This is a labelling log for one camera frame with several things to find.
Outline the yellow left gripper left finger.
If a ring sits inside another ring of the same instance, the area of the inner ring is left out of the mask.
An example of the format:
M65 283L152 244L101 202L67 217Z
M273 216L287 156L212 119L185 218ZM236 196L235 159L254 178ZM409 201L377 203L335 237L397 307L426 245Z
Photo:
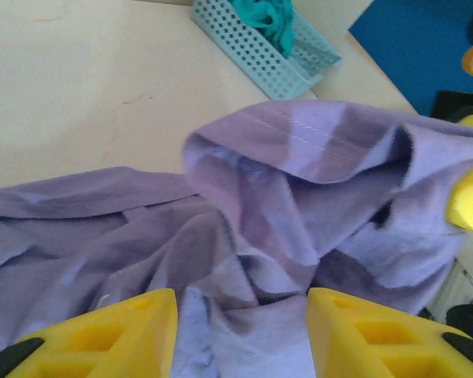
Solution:
M52 325L0 351L0 377L168 377L178 311L171 288Z

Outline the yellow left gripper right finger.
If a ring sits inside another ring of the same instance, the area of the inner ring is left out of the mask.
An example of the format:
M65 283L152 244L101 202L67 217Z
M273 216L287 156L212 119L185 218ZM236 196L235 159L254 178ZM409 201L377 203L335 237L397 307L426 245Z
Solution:
M327 288L307 295L318 377L473 377L461 330Z

